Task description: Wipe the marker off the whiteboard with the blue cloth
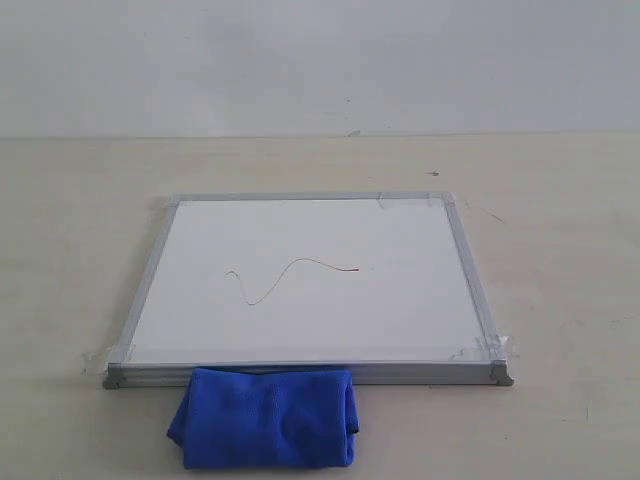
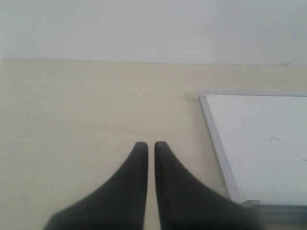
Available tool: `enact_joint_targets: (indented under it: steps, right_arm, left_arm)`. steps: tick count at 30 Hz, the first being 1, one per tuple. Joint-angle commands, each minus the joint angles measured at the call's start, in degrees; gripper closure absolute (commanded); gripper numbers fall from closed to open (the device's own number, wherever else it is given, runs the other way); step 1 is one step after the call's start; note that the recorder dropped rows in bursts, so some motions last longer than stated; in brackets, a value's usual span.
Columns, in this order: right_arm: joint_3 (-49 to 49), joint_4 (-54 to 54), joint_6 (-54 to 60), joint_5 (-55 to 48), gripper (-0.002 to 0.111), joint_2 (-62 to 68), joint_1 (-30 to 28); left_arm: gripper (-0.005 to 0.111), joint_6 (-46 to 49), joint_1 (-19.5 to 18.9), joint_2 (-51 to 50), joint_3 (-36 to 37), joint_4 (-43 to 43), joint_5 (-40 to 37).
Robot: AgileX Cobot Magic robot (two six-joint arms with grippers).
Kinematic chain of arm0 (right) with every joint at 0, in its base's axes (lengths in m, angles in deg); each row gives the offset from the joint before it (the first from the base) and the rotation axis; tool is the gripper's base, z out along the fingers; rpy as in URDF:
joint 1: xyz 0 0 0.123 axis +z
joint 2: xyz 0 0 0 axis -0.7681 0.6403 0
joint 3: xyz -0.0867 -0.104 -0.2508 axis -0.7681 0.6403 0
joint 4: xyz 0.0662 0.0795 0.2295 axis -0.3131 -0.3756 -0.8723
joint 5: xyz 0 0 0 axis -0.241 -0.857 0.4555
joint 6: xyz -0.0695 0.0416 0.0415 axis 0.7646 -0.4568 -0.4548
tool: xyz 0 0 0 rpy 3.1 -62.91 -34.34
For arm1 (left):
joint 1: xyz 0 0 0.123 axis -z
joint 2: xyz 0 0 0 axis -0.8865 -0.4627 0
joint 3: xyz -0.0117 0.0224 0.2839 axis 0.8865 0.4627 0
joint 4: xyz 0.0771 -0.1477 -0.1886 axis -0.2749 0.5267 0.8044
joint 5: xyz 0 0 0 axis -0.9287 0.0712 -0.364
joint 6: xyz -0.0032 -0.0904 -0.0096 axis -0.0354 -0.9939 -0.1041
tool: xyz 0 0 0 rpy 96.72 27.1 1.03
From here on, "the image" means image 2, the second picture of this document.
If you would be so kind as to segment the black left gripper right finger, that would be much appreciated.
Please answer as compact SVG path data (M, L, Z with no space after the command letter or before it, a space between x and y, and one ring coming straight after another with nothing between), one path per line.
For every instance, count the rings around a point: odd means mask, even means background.
M250 209L193 176L164 141L154 146L155 188L163 230L263 230Z

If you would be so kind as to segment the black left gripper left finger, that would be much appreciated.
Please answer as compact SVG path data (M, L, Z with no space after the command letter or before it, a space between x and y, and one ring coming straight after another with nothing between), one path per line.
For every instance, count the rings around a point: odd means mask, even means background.
M142 230L148 186L148 145L136 142L120 168L97 190L54 214L46 230Z

